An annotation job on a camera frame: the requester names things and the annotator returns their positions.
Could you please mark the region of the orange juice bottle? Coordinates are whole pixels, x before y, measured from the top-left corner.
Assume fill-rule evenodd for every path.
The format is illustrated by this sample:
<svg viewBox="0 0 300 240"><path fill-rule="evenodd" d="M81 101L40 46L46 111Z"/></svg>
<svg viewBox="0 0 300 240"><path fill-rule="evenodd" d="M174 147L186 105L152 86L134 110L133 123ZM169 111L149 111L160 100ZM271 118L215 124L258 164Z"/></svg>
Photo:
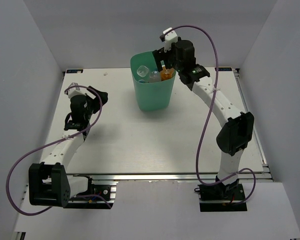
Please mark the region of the orange juice bottle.
<svg viewBox="0 0 300 240"><path fill-rule="evenodd" d="M174 68L166 68L164 65L162 66L162 71L160 71L161 80L169 80L171 79L175 74Z"/></svg>

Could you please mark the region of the bottle red label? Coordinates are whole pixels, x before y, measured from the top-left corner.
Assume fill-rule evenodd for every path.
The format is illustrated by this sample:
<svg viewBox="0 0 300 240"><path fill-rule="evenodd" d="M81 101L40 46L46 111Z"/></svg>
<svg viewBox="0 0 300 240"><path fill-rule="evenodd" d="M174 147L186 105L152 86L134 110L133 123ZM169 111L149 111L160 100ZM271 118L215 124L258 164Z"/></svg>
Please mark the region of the bottle red label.
<svg viewBox="0 0 300 240"><path fill-rule="evenodd" d="M149 74L149 78L148 78L149 83L156 83L160 81L161 81L161 74L159 71L154 70Z"/></svg>

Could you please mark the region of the bottle green blue label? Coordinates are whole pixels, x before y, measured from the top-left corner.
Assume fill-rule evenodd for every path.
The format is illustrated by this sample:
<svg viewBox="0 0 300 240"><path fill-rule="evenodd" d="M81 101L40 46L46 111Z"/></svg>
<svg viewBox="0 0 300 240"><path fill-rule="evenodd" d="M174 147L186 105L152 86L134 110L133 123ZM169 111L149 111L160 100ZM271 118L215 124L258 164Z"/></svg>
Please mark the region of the bottle green blue label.
<svg viewBox="0 0 300 240"><path fill-rule="evenodd" d="M149 69L146 66L139 66L137 69L137 75L140 77L145 77L149 73Z"/></svg>

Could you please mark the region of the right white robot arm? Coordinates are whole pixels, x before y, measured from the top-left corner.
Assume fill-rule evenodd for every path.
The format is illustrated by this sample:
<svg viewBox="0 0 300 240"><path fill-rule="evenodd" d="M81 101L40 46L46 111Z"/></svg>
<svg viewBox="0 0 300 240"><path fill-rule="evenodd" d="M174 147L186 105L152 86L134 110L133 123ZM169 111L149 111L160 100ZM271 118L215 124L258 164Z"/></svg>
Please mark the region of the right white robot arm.
<svg viewBox="0 0 300 240"><path fill-rule="evenodd" d="M215 115L221 130L216 142L221 150L221 162L216 176L216 195L228 199L238 184L238 171L241 156L252 139L254 116L242 112L219 90L209 71L197 64L194 45L180 37L166 39L161 36L165 46L153 51L157 67L161 70L175 69L181 82L186 85L209 107L208 115Z"/></svg>

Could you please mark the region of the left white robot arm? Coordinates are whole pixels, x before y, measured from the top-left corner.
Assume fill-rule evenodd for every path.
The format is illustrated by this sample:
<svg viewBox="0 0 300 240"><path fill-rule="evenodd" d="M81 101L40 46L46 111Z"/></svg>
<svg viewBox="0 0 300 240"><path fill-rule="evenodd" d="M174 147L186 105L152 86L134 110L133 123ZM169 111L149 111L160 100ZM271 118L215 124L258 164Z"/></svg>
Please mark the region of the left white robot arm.
<svg viewBox="0 0 300 240"><path fill-rule="evenodd" d="M92 86L83 93L73 86L66 94L70 112L65 118L63 140L48 156L29 168L29 201L34 206L66 208L74 197L86 200L95 195L92 179L86 175L67 175L67 167L90 131L90 119L108 101L108 93Z"/></svg>

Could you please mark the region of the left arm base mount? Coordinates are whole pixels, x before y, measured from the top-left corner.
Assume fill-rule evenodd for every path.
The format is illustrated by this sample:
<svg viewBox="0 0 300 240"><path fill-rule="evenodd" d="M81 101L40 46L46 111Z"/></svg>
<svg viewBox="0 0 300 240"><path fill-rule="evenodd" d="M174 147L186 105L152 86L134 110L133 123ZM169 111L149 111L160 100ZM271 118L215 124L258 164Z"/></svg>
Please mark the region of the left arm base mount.
<svg viewBox="0 0 300 240"><path fill-rule="evenodd" d="M87 175L74 175L68 178L70 198L68 209L111 209L116 194L117 183L108 180L96 180Z"/></svg>

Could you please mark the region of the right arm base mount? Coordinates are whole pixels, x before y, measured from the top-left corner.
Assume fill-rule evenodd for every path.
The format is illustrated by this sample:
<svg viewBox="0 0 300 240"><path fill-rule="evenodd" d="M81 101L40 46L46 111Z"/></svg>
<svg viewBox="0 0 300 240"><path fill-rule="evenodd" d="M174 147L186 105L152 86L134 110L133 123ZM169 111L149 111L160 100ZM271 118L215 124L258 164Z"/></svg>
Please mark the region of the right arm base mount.
<svg viewBox="0 0 300 240"><path fill-rule="evenodd" d="M198 185L194 192L199 196L199 206L202 213L220 213L220 212L246 212L245 193L242 184L222 193L218 185L205 186Z"/></svg>

